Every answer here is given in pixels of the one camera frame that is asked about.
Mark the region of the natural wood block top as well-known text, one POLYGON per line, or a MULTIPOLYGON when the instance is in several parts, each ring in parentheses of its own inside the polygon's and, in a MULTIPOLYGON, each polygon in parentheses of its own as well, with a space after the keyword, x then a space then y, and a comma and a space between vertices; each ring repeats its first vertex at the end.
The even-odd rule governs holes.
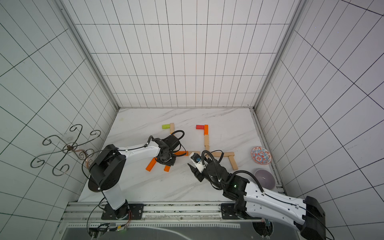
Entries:
POLYGON ((172 134, 175 131, 175 124, 170 123, 170 133, 172 134))

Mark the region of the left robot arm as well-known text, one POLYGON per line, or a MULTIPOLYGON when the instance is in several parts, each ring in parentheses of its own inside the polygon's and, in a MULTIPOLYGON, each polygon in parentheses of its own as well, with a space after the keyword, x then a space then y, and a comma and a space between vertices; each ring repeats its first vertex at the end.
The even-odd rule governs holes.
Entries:
POLYGON ((118 148, 111 144, 100 151, 95 161, 89 167, 90 177, 88 188, 92 192, 101 192, 107 200, 107 210, 117 220, 129 216, 130 206, 123 195, 120 183, 128 164, 145 159, 154 159, 166 167, 171 167, 176 161, 175 152, 180 142, 174 143, 161 139, 149 140, 144 145, 118 148))

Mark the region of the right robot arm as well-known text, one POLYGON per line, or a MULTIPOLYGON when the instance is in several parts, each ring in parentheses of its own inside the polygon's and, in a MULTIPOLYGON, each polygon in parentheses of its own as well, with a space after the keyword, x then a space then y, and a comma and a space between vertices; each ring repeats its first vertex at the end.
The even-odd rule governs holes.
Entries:
POLYGON ((263 218, 289 226, 306 240, 324 240, 327 237, 326 215, 317 199, 289 197, 271 190, 261 189, 239 174, 230 174, 224 167, 215 167, 213 162, 203 165, 193 162, 191 172, 200 182, 206 179, 223 192, 223 196, 234 201, 233 214, 240 219, 263 218))

